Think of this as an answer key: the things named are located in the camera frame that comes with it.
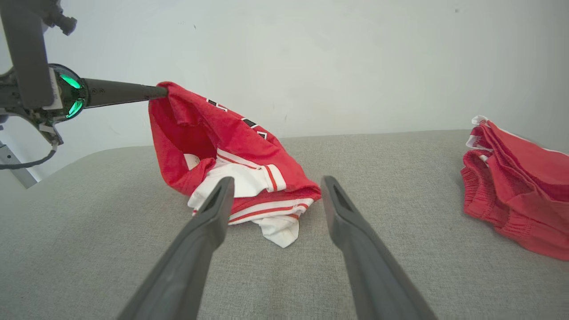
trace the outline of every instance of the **folded clothing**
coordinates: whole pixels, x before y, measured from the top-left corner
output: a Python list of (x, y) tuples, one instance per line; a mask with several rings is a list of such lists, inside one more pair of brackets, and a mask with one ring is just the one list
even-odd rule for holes
[(569, 260), (569, 156), (543, 149), (483, 116), (467, 142), (464, 211), (524, 248)]

